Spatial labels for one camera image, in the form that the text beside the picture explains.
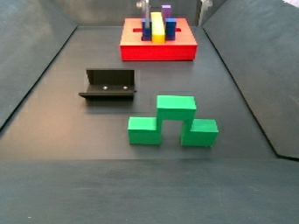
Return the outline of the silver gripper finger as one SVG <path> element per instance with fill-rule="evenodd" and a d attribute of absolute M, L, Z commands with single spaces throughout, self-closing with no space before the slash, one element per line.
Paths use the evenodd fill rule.
<path fill-rule="evenodd" d="M 148 29 L 149 25 L 150 25 L 150 21 L 149 21 L 149 0 L 138 0 L 136 2 L 136 7 L 142 11 L 144 28 Z"/>
<path fill-rule="evenodd" d="M 212 0 L 200 0 L 200 15 L 198 15 L 198 23 L 197 26 L 202 25 L 202 21 L 205 18 L 205 15 L 208 13 L 208 9 L 212 6 Z"/>

